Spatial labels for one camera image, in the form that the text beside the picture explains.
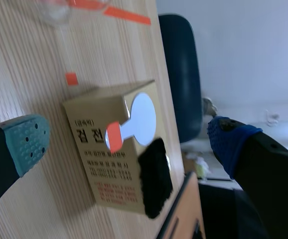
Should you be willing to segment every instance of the wooden table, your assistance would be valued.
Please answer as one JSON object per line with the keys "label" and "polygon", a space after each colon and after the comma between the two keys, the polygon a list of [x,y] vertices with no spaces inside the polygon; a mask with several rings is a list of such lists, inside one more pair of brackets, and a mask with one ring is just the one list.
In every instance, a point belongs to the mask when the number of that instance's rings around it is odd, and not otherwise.
{"label": "wooden table", "polygon": [[[183,180],[183,164],[154,0],[114,0],[151,26],[74,10],[68,26],[37,20],[30,0],[0,0],[0,122],[38,113],[51,126],[41,161],[0,199],[0,238],[153,239]],[[68,87],[65,73],[77,73]],[[174,193],[156,220],[94,206],[61,103],[95,86],[156,79]]]}

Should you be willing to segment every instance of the clear plastic cup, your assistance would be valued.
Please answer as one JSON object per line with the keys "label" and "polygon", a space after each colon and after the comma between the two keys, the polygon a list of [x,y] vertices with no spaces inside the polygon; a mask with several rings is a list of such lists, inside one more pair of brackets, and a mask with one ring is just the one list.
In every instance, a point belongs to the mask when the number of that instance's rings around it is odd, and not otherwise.
{"label": "clear plastic cup", "polygon": [[39,18],[53,26],[68,23],[72,9],[103,11],[111,0],[32,0]]}

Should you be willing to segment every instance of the chair backrest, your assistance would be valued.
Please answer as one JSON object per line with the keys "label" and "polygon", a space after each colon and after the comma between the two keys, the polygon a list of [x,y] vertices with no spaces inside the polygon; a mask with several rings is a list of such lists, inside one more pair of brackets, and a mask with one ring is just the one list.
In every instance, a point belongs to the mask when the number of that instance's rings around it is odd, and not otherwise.
{"label": "chair backrest", "polygon": [[179,141],[198,136],[203,113],[194,34],[179,15],[159,16]]}

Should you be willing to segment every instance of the cardboard box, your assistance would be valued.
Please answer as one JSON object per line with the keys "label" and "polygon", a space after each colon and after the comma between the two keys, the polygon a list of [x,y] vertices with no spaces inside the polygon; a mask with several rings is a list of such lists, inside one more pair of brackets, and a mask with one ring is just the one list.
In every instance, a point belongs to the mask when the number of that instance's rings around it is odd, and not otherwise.
{"label": "cardboard box", "polygon": [[[147,105],[139,105],[135,110],[132,108],[133,104],[138,102],[135,99],[139,99],[139,96],[148,96],[155,111],[156,127],[150,142],[161,137],[167,146],[154,81],[98,88],[63,105],[96,203],[145,214],[138,156],[145,150],[147,142],[141,145],[136,136],[132,136],[124,140],[120,150],[112,153],[107,147],[109,136],[106,133],[108,126],[115,121],[121,125],[122,137],[125,135],[122,131],[126,127],[129,127],[128,131],[131,132],[128,134],[134,133],[134,127],[140,130],[140,134],[149,131],[141,130],[143,124],[140,122],[149,115],[142,114]],[[135,112],[142,115],[136,119],[133,116]],[[127,126],[125,122],[130,118],[138,122]]]}

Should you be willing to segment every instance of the black fuzzy object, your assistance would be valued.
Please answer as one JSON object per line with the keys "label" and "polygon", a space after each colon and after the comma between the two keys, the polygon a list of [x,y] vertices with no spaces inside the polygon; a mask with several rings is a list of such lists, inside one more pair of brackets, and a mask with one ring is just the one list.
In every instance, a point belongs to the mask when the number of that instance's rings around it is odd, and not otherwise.
{"label": "black fuzzy object", "polygon": [[156,218],[173,191],[164,142],[154,140],[139,156],[143,202],[146,215]]}

